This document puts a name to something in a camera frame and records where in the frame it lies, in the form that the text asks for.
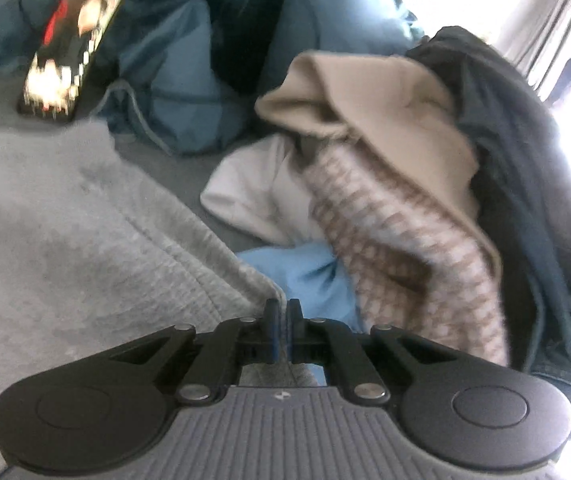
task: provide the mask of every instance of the person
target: person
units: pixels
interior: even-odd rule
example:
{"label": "person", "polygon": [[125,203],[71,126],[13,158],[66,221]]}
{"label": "person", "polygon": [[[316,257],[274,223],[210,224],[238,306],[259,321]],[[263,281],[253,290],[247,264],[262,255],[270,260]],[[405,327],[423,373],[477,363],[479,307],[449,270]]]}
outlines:
{"label": "person", "polygon": [[69,67],[72,80],[79,75],[79,66],[88,51],[92,32],[107,9],[107,0],[83,0],[78,14],[74,7],[74,0],[60,1],[45,30],[43,45],[36,54],[39,68],[51,72]]}

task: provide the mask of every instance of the curtain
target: curtain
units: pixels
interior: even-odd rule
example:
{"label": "curtain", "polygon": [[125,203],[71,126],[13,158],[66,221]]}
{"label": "curtain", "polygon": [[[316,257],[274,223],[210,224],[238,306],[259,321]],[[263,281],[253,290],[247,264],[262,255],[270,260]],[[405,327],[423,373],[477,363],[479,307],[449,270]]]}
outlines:
{"label": "curtain", "polygon": [[571,0],[522,0],[494,46],[546,99],[571,58]]}

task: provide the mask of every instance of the ribbed plastic panel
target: ribbed plastic panel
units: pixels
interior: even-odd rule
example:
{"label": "ribbed plastic panel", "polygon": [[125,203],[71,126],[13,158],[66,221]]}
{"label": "ribbed plastic panel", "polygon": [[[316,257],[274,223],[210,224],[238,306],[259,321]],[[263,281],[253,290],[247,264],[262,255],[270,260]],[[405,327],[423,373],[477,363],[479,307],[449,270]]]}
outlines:
{"label": "ribbed plastic panel", "polygon": [[[43,480],[12,468],[4,480]],[[551,465],[521,474],[470,472],[412,444],[382,411],[334,387],[230,388],[180,412],[146,455],[84,480],[561,480]]]}

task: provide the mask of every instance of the white cloth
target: white cloth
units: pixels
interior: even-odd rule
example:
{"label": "white cloth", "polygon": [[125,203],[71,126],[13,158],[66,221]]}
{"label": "white cloth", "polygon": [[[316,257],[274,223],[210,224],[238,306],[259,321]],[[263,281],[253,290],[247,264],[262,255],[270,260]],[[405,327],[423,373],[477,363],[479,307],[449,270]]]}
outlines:
{"label": "white cloth", "polygon": [[294,141],[283,134],[224,158],[201,193],[201,204],[213,215],[284,247],[325,239],[310,218],[311,201]]}

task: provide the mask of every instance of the smartphone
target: smartphone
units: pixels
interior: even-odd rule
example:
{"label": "smartphone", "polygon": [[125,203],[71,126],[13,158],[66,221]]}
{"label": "smartphone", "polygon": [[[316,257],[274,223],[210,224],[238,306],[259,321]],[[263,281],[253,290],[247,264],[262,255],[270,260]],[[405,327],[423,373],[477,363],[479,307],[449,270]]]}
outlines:
{"label": "smartphone", "polygon": [[25,77],[19,112],[72,121],[94,54],[122,1],[59,2]]}

